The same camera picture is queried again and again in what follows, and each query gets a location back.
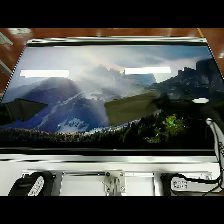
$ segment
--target brown floor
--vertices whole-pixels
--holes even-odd
[[[22,52],[26,41],[34,38],[75,37],[75,36],[192,36],[207,38],[218,65],[224,74],[224,28],[31,28],[29,34],[11,34],[7,28],[0,28],[14,44],[0,45],[0,60],[11,70]],[[0,71],[0,92],[8,82],[8,77]]]

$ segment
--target landscape image on screen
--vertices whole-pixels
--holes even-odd
[[[169,73],[125,74],[126,68],[170,67]],[[66,70],[68,77],[24,77],[23,70]],[[172,101],[224,101],[223,81],[207,46],[117,45],[27,47],[2,103],[47,104],[27,121],[0,126],[0,141],[73,142],[106,148],[213,148],[203,119],[161,107],[112,126],[105,103],[150,91]]]

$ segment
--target metal bracket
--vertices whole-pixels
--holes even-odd
[[[107,196],[124,196],[125,173],[122,170],[111,170],[105,172],[105,191]]]

